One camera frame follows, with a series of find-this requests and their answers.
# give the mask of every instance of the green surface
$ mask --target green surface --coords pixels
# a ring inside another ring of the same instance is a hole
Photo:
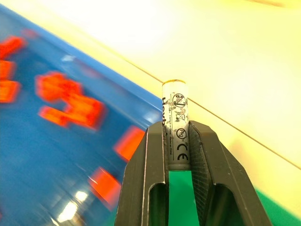
[[[199,226],[190,171],[169,172],[169,226]],[[301,226],[301,220],[256,190],[274,226]],[[116,212],[107,225],[114,225]]]

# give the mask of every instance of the red object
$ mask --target red object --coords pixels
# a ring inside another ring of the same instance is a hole
[[[26,41],[24,38],[10,36],[0,44],[0,59],[4,59],[10,54],[16,53],[21,48],[25,47]]]
[[[93,194],[103,201],[108,209],[112,210],[118,201],[121,184],[102,168],[98,168],[90,177],[89,184]]]
[[[45,101],[59,100],[62,94],[64,75],[60,72],[50,72],[47,75],[36,76],[36,93]]]
[[[144,136],[144,131],[131,126],[114,146],[114,150],[125,161],[129,161]]]
[[[67,127],[69,119],[66,115],[66,113],[61,112],[57,109],[54,109],[52,107],[44,106],[40,109],[39,116],[42,118],[53,122],[59,126]]]
[[[17,81],[0,81],[0,103],[12,103],[20,90],[21,84]]]
[[[61,98],[65,102],[69,102],[72,94],[82,94],[81,84],[71,79],[65,79],[61,84],[61,89]]]
[[[10,80],[15,70],[15,63],[5,60],[0,60],[0,79]]]
[[[105,106],[93,98],[72,94],[65,112],[72,122],[94,129],[105,113]]]

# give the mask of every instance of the aa battery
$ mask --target aa battery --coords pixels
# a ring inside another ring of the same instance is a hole
[[[166,129],[169,170],[190,170],[188,89],[181,80],[162,85],[162,124]]]

